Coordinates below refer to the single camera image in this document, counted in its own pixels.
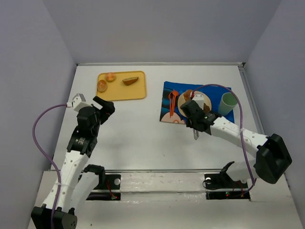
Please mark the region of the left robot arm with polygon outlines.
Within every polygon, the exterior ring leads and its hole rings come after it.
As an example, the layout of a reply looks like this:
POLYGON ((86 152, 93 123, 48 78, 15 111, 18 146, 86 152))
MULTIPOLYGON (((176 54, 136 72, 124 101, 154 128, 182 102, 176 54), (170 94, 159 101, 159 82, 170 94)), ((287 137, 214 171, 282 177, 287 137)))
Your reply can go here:
POLYGON ((54 167, 57 179, 40 207, 34 207, 31 219, 37 229, 74 229, 77 226, 77 210, 91 191, 105 182, 105 169, 91 165, 89 161, 97 145, 100 126, 115 112, 114 103, 97 96, 97 108, 86 102, 83 94, 76 94, 71 102, 59 107, 71 108, 77 112, 75 127, 67 145, 61 168, 37 144, 40 152, 54 167))

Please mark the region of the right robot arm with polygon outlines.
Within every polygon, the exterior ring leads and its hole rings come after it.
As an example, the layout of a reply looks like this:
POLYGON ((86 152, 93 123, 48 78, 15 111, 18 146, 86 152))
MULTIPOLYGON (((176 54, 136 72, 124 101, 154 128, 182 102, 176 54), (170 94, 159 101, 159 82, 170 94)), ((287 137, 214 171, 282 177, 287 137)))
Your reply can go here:
POLYGON ((275 184, 292 163, 283 138, 277 134, 266 136, 242 129, 216 112, 204 112, 194 100, 181 105, 181 109, 186 115, 187 127, 195 133, 203 132, 226 140, 253 157, 250 161, 226 164, 220 172, 222 182, 260 178, 275 184))

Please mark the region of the metal serving tongs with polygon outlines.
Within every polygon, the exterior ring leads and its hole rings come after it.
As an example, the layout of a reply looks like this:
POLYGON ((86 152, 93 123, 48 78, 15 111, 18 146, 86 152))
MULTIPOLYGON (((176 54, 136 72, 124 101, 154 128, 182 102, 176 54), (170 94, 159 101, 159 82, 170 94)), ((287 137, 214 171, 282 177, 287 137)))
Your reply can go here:
POLYGON ((197 140, 199 138, 199 131, 198 130, 193 129, 193 137, 194 137, 194 140, 197 140))

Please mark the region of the small brown bread roll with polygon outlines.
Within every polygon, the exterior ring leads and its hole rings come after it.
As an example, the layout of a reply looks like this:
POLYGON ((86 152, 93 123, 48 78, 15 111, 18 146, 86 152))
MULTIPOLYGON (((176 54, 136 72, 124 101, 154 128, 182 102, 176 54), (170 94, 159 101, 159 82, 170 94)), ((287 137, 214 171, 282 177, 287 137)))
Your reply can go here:
POLYGON ((192 100, 192 97, 193 97, 193 90, 189 89, 189 90, 185 91, 185 92, 183 93, 183 97, 184 97, 184 100, 185 100, 185 101, 192 100))

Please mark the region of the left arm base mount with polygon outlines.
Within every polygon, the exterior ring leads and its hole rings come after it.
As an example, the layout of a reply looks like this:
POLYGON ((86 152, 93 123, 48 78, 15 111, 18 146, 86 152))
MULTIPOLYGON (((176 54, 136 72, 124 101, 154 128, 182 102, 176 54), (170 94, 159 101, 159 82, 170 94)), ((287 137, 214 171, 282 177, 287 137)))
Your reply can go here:
POLYGON ((91 172, 98 176, 98 184, 88 195, 87 200, 118 201, 121 200, 121 175, 107 174, 105 168, 98 165, 87 165, 84 173, 91 172))

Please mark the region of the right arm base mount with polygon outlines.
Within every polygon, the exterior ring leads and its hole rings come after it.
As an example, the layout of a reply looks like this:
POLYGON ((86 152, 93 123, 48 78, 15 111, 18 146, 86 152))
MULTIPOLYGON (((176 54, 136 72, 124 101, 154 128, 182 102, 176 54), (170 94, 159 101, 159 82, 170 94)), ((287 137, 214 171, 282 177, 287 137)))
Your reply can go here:
POLYGON ((233 181, 227 175, 227 170, 233 163, 229 162, 219 173, 204 175, 202 186, 206 190, 207 200, 251 199, 247 182, 233 181))

